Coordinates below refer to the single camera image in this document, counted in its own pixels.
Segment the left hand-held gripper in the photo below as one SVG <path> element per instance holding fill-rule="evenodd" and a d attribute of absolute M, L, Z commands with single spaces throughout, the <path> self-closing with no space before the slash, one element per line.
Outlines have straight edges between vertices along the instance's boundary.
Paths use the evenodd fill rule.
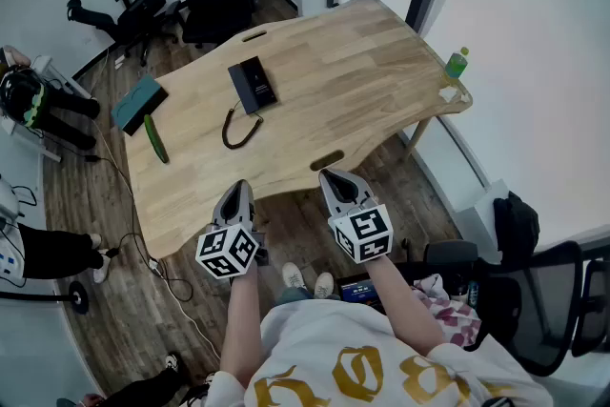
<path fill-rule="evenodd" d="M 254 194 L 245 180 L 237 180 L 213 209 L 213 226 L 197 238 L 195 261 L 215 279 L 232 279 L 248 272 L 255 262 L 269 264 L 264 234 L 254 230 Z"/>

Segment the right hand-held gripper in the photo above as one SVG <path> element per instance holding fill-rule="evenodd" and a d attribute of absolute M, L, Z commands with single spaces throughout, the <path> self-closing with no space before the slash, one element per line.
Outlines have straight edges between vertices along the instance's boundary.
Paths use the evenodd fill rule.
<path fill-rule="evenodd" d="M 373 197 L 359 175 L 342 170 L 322 170 L 319 184 L 329 212 L 328 224 L 335 242 L 356 264 L 392 251 L 394 229 L 384 204 Z"/>

